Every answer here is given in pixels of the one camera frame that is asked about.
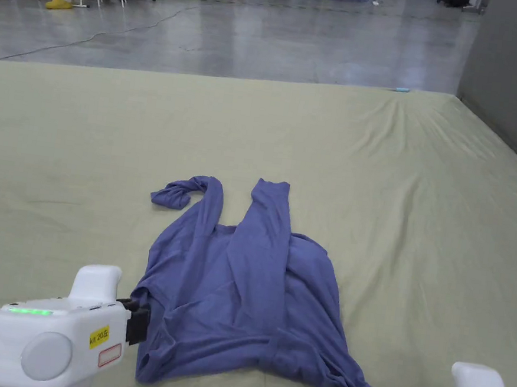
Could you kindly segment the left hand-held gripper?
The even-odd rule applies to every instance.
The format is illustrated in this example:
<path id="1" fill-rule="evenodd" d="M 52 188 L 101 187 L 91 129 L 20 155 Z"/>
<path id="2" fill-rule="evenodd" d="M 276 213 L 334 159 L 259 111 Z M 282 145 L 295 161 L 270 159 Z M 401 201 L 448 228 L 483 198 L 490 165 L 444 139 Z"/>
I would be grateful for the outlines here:
<path id="1" fill-rule="evenodd" d="M 65 297 L 0 308 L 0 387 L 90 387 L 148 333 L 150 307 L 117 297 L 119 267 L 80 268 Z"/>

